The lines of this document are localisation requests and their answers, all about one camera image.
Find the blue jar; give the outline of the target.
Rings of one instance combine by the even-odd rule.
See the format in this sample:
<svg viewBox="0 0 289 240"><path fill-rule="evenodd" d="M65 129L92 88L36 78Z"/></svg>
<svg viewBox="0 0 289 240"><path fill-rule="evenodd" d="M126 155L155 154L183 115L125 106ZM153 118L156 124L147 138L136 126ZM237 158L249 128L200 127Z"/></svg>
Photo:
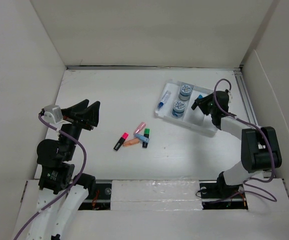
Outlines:
<svg viewBox="0 0 289 240"><path fill-rule="evenodd" d="M182 101L188 101L191 97L192 91L193 88L191 85L183 84L179 89L178 98Z"/></svg>
<svg viewBox="0 0 289 240"><path fill-rule="evenodd" d="M186 110L186 103L184 101L177 100L173 103L171 114L175 118L181 118L183 117L185 110Z"/></svg>

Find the white blue glue tube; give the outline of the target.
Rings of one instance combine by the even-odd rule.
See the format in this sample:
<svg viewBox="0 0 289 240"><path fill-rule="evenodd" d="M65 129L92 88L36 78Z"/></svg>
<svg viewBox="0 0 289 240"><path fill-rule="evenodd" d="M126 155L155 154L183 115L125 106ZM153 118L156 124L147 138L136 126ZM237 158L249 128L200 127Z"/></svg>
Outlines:
<svg viewBox="0 0 289 240"><path fill-rule="evenodd" d="M161 97L161 99L160 99L160 101L159 101L159 103L157 105L157 109L158 110L161 109L165 105L165 103L169 100L170 96L171 96L171 92L169 90L167 90L163 94L163 96Z"/></svg>

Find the pink cap black highlighter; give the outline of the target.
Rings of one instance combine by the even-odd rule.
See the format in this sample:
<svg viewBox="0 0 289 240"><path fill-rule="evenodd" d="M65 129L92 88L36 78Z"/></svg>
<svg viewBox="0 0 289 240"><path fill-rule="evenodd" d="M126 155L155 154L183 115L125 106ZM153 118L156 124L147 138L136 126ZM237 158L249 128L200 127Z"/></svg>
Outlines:
<svg viewBox="0 0 289 240"><path fill-rule="evenodd" d="M115 144L115 146L113 147L114 151L118 151L120 149L120 147L123 145L123 143L126 141L126 139L128 138L129 134L127 132L124 132L122 134L122 136L120 137L120 139L117 141L117 143Z"/></svg>

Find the pastel pink highlighter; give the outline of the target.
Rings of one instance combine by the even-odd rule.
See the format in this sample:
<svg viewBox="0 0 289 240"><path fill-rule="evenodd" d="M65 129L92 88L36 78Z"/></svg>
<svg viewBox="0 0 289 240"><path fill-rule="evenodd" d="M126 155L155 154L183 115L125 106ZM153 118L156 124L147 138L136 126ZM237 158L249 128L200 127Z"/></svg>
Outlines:
<svg viewBox="0 0 289 240"><path fill-rule="evenodd" d="M135 131L133 132L133 134L139 134L144 128L146 127L146 123L145 122L141 122L137 128L135 129Z"/></svg>

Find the green cap black highlighter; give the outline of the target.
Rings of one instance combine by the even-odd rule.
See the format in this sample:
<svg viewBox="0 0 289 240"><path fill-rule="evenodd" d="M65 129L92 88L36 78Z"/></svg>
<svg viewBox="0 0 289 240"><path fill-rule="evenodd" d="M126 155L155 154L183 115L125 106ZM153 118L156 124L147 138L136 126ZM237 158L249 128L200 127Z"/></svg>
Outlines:
<svg viewBox="0 0 289 240"><path fill-rule="evenodd" d="M149 143L149 136L150 136L150 129L149 128L145 128L144 129L144 134L143 136L145 137L146 141L142 142L142 147L144 149L146 149L148 147L148 143Z"/></svg>

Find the pastel blue highlighter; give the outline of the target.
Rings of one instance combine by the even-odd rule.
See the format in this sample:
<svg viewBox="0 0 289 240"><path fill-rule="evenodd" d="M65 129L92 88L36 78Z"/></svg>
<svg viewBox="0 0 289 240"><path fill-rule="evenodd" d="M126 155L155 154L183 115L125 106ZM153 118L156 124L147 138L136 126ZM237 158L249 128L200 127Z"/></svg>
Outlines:
<svg viewBox="0 0 289 240"><path fill-rule="evenodd" d="M134 136L139 139L140 141L144 142L144 143L148 143L149 139L147 137L145 137L144 135L141 135L139 133L135 133Z"/></svg>

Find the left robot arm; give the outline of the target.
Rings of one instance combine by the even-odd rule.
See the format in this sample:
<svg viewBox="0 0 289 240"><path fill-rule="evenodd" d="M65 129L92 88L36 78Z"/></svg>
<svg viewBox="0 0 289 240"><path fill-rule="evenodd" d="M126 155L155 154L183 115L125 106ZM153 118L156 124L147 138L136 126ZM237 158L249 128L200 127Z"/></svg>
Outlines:
<svg viewBox="0 0 289 240"><path fill-rule="evenodd" d="M16 234L29 228L28 240L63 240L79 207L96 193L96 178L85 174L87 151L80 143L82 130L91 131L99 124L101 103L85 99L62 109L45 106L38 119L58 134L57 139L44 139L36 149L41 166L35 214Z"/></svg>

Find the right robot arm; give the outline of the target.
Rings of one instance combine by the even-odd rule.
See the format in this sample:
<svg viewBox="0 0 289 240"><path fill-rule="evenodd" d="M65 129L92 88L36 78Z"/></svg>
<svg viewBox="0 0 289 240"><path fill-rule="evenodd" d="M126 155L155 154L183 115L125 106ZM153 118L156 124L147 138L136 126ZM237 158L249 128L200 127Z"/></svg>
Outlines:
<svg viewBox="0 0 289 240"><path fill-rule="evenodd" d="M229 113L229 100L229 90L215 91L196 98L191 106L192 110L199 108L204 115L210 115L217 129L231 134L241 143L240 161L221 172L212 188L221 197L227 197L248 181L271 182L275 178L275 170L282 165L275 129L246 122Z"/></svg>

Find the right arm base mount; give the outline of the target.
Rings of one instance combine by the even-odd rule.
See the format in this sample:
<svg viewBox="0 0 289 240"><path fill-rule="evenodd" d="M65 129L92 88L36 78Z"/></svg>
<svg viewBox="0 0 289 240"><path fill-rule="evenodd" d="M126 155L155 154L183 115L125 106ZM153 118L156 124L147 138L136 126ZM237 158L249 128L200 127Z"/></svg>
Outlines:
<svg viewBox="0 0 289 240"><path fill-rule="evenodd" d="M201 199L203 210L247 210L243 185L226 185L223 176L217 180L199 181L195 196Z"/></svg>

